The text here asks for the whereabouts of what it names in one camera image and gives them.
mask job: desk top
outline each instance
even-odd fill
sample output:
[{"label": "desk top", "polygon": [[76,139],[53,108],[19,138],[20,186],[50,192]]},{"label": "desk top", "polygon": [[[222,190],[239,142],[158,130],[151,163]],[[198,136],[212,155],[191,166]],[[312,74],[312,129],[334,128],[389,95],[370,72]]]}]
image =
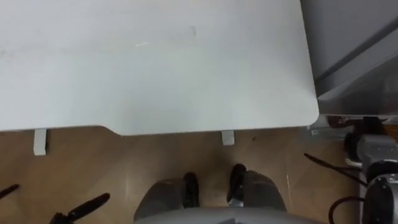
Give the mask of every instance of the desk top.
[{"label": "desk top", "polygon": [[0,0],[0,130],[123,135],[318,117],[300,1]]}]

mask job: metal bracket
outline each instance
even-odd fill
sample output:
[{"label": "metal bracket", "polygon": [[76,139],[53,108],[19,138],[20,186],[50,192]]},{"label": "metal bracket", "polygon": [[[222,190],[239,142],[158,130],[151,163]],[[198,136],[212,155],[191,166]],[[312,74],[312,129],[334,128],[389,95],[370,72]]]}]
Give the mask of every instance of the metal bracket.
[{"label": "metal bracket", "polygon": [[235,145],[235,133],[234,131],[222,131],[221,137],[223,138],[223,146]]},{"label": "metal bracket", "polygon": [[45,156],[47,153],[47,129],[36,129],[33,141],[34,155]]}]

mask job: foot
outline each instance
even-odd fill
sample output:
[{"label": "foot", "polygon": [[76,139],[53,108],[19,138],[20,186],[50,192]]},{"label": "foot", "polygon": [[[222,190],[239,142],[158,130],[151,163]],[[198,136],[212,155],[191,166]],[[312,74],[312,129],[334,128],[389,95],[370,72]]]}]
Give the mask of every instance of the foot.
[{"label": "foot", "polygon": [[186,185],[184,208],[199,207],[199,184],[196,174],[186,173],[183,179]]},{"label": "foot", "polygon": [[362,160],[359,158],[356,146],[359,137],[354,134],[347,134],[344,140],[344,150],[347,153],[345,162],[351,167],[362,168]]},{"label": "foot", "polygon": [[229,177],[229,191],[226,198],[229,206],[243,206],[243,178],[246,171],[246,167],[242,164],[236,164],[232,168],[231,176]]}]

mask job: gray cabinet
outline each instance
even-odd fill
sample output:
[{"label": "gray cabinet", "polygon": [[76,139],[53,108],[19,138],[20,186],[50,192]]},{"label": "gray cabinet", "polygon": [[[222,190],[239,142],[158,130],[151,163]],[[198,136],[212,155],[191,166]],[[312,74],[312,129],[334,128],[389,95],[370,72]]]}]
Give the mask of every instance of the gray cabinet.
[{"label": "gray cabinet", "polygon": [[398,114],[398,0],[302,0],[321,114]]}]

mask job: cable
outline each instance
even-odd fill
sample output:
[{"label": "cable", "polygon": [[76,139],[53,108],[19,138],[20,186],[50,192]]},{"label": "cable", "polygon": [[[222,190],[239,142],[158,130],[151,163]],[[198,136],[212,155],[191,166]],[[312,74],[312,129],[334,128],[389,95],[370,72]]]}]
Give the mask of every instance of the cable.
[{"label": "cable", "polygon": [[349,197],[343,197],[337,201],[335,201],[329,208],[329,213],[328,213],[328,218],[329,218],[329,223],[330,224],[335,224],[335,221],[333,219],[333,214],[336,210],[336,208],[341,205],[342,203],[345,202],[350,202],[350,201],[359,201],[359,202],[364,202],[365,199],[361,197],[355,197],[355,196],[349,196]]},{"label": "cable", "polygon": [[326,167],[326,168],[329,168],[329,169],[331,169],[331,170],[334,170],[334,171],[336,171],[336,172],[338,172],[338,173],[340,173],[340,174],[342,174],[342,175],[344,175],[344,176],[350,178],[351,180],[353,180],[353,181],[355,181],[355,182],[358,182],[358,183],[362,184],[362,185],[365,186],[365,187],[368,186],[367,183],[363,182],[363,181],[360,180],[359,178],[357,178],[357,177],[355,177],[355,176],[353,176],[353,175],[351,175],[351,174],[349,174],[349,173],[346,172],[346,170],[358,170],[358,168],[352,168],[352,167],[337,167],[337,166],[333,166],[333,165],[331,165],[331,164],[329,164],[329,163],[327,163],[327,162],[325,162],[325,161],[323,161],[323,160],[321,160],[321,159],[318,159],[318,158],[316,158],[316,157],[314,157],[314,156],[311,156],[311,155],[309,155],[309,154],[307,154],[307,153],[304,153],[304,156],[307,157],[307,158],[308,158],[309,160],[311,160],[312,162],[314,162],[314,163],[316,163],[316,164],[318,164],[318,165],[320,165],[320,166],[322,166],[322,167]]},{"label": "cable", "polygon": [[[350,178],[351,180],[354,180],[355,182],[360,183],[361,185],[363,185],[365,187],[368,186],[367,183],[363,182],[359,178],[357,178],[357,177],[355,177],[355,176],[353,176],[353,175],[351,175],[351,174],[346,172],[346,171],[360,171],[361,169],[359,169],[359,168],[334,166],[334,165],[331,165],[330,163],[327,163],[327,162],[325,162],[325,161],[323,161],[321,159],[318,159],[315,156],[311,156],[311,155],[309,155],[307,153],[304,153],[304,156],[307,157],[312,162],[314,162],[314,163],[316,163],[316,164],[318,164],[318,165],[320,165],[322,167],[334,170],[334,171],[338,172],[339,174],[342,174],[342,175]],[[339,205],[341,205],[342,203],[353,201],[353,200],[364,202],[364,198],[356,197],[356,196],[343,197],[343,198],[335,201],[329,208],[329,212],[328,212],[329,224],[335,224],[335,221],[333,219],[333,214],[334,214],[336,208]]]}]

